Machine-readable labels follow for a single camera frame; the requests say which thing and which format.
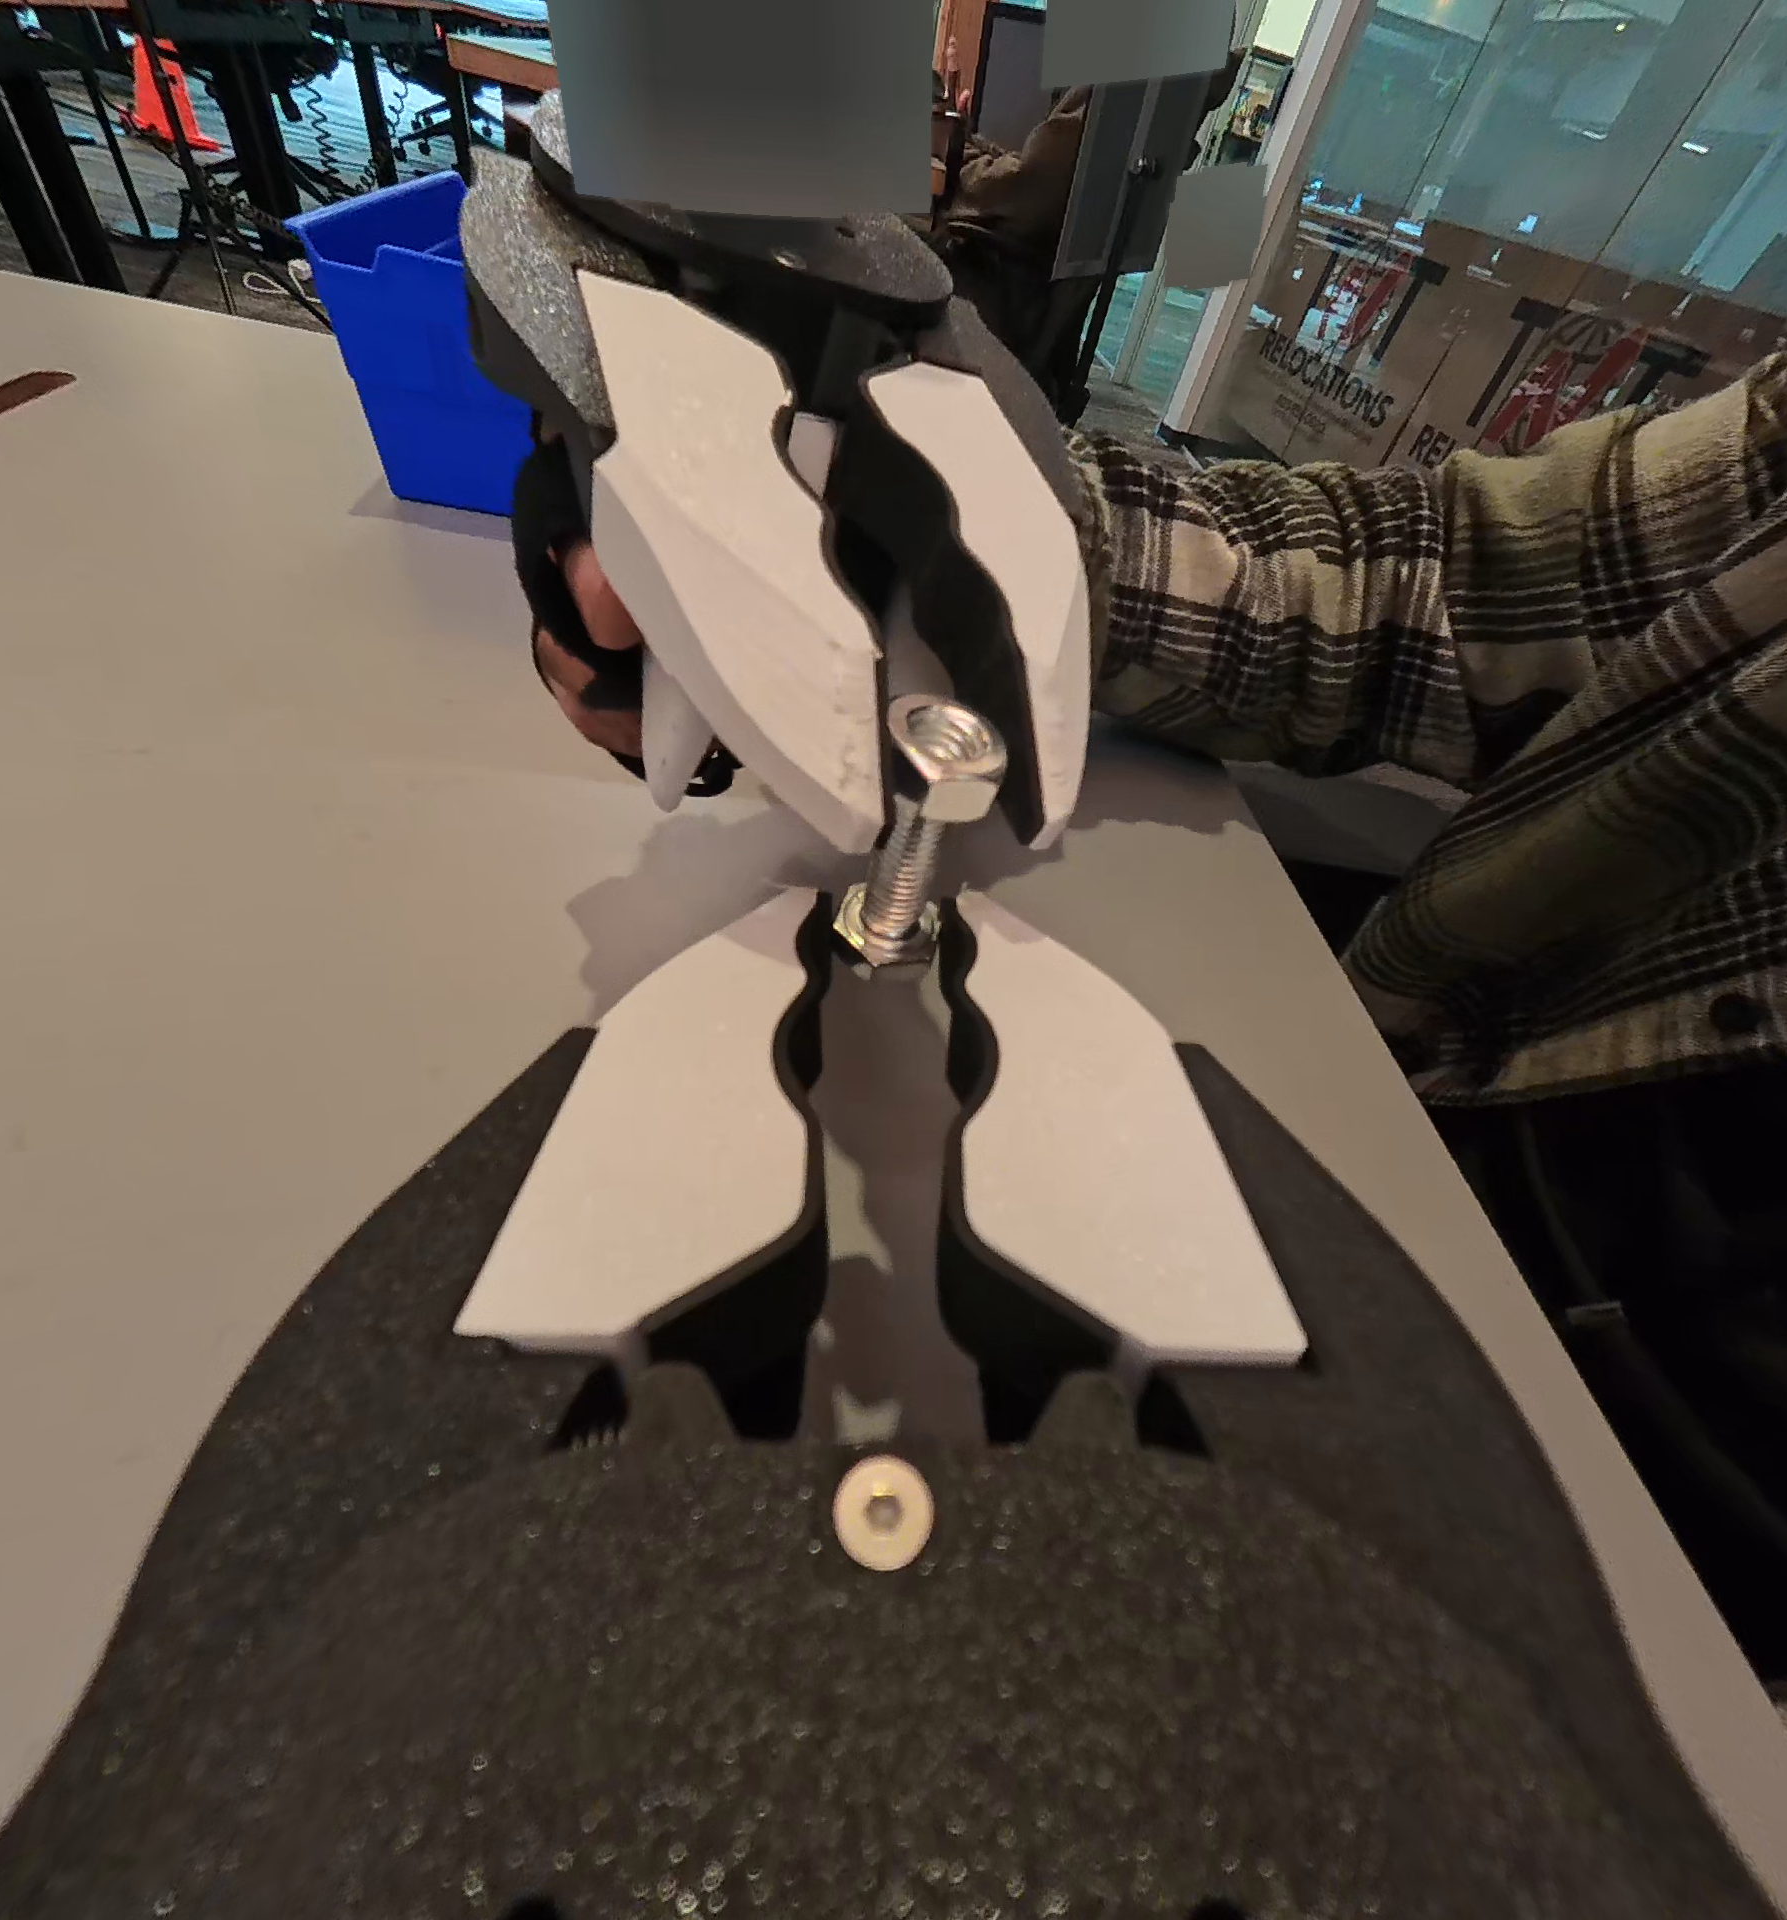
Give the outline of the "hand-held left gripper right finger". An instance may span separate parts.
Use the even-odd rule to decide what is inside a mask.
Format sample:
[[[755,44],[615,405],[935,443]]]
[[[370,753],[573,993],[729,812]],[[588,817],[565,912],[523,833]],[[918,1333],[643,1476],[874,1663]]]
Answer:
[[[983,893],[943,912],[948,1008],[936,1302],[992,1440],[1059,1386],[1290,1370],[1310,1337],[1199,1101],[1199,1047]]]

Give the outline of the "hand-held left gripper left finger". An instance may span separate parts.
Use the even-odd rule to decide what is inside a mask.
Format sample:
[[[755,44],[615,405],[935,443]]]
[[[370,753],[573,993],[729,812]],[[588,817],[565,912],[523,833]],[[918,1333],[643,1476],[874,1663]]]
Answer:
[[[740,1437],[793,1439],[829,1271],[809,1095],[832,897],[787,886],[592,1027],[450,1332],[629,1382],[683,1364]]]

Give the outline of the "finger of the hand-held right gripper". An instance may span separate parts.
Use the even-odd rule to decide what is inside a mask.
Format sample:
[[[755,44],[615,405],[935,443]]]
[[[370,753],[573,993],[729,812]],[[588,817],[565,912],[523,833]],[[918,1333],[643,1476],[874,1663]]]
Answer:
[[[1001,732],[1009,828],[1048,851],[1087,766],[1088,580],[1068,511],[982,376],[905,363],[863,379],[863,528],[957,697]]]
[[[578,271],[615,440],[592,549],[645,643],[641,761],[671,810],[710,743],[837,851],[885,822],[881,653],[784,456],[761,343],[677,296]]]

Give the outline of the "steel hex bolt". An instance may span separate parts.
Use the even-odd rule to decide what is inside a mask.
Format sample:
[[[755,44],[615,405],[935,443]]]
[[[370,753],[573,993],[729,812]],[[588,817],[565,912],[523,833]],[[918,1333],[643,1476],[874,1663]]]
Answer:
[[[894,700],[885,718],[894,810],[863,883],[868,921],[900,932],[935,900],[946,832],[978,822],[992,809],[1007,776],[1007,747],[974,707],[932,693]]]

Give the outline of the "steel hex nut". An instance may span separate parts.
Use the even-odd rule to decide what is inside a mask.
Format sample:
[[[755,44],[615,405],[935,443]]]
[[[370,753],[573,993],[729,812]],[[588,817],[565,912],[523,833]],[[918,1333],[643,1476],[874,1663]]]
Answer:
[[[866,917],[868,886],[856,883],[843,890],[832,917],[837,960],[861,977],[909,974],[931,968],[938,941],[938,904],[926,900],[916,919],[900,932],[888,932]]]

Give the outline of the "person's right forearm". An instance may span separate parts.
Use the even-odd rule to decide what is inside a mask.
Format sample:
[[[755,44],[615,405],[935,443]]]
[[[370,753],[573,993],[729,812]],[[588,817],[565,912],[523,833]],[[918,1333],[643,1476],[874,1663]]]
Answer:
[[[1787,532],[1787,352],[1437,468],[1068,453],[1097,711],[1198,755],[1473,791]]]

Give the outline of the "person's right hand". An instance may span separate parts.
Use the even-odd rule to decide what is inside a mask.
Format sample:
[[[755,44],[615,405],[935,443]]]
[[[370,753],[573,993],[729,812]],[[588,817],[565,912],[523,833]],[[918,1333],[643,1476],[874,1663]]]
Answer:
[[[560,541],[532,565],[531,659],[565,722],[618,760],[641,760],[641,630],[597,564],[592,543]]]

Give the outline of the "blue plastic bin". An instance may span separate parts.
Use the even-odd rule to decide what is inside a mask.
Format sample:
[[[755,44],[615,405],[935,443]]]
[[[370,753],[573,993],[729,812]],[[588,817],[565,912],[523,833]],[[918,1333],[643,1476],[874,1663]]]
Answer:
[[[385,486],[411,505],[509,516],[529,409],[479,373],[454,171],[287,223],[352,379]]]

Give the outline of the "printed moving box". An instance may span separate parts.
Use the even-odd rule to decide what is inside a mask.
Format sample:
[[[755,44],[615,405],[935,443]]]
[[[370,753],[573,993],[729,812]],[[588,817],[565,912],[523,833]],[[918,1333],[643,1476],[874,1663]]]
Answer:
[[[1521,296],[1445,352],[1385,460],[1426,470],[1464,448],[1517,456],[1581,419],[1676,408],[1712,368],[1712,352],[1662,324]]]
[[[1383,465],[1449,349],[1447,274],[1416,234],[1294,234],[1250,317],[1235,425],[1287,465]]]

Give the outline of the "orange traffic cone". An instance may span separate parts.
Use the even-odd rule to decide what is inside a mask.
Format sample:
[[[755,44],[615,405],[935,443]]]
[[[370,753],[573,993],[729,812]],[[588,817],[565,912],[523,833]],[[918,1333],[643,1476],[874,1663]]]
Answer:
[[[147,44],[132,37],[132,105],[123,106],[122,124],[135,137],[154,142],[171,152],[176,144],[197,157],[223,157],[226,146],[201,129],[194,111],[186,68],[169,39]]]

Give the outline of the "person's plaid shirt torso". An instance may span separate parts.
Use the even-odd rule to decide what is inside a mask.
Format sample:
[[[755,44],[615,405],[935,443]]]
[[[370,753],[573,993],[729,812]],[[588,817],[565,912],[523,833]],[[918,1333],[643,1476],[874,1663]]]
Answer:
[[[1355,954],[1787,1724],[1787,499],[1455,815]]]

